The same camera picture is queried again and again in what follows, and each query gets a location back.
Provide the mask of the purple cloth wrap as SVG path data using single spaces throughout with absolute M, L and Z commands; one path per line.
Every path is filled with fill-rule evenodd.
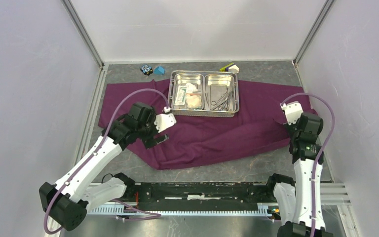
M 289 145 L 280 103 L 293 94 L 311 113 L 309 98 L 299 86 L 242 80 L 235 116 L 176 116 L 177 123 L 165 132 L 168 140 L 150 149 L 136 141 L 128 149 L 155 169 L 210 165 L 277 150 Z

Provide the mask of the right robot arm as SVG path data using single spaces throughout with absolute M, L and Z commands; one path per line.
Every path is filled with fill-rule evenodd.
M 321 117 L 303 112 L 295 123 L 287 123 L 295 177 L 272 174 L 265 195 L 276 201 L 281 226 L 279 237 L 332 237 L 327 231 L 321 208 L 320 179 L 323 148 L 316 143 L 323 129 Z

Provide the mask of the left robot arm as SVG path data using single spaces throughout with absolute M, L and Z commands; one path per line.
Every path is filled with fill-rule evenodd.
M 116 176 L 94 188 L 90 188 L 90 184 L 129 145 L 141 140 L 144 147 L 150 149 L 166 141 L 168 136 L 161 133 L 175 124 L 169 106 L 157 114 L 153 106 L 142 102 L 134 103 L 126 114 L 113 115 L 93 147 L 67 174 L 39 188 L 44 221 L 47 223 L 52 218 L 60 225 L 53 231 L 45 225 L 45 232 L 52 235 L 62 229 L 72 231 L 99 205 L 116 198 L 130 201 L 135 196 L 135 187 Z

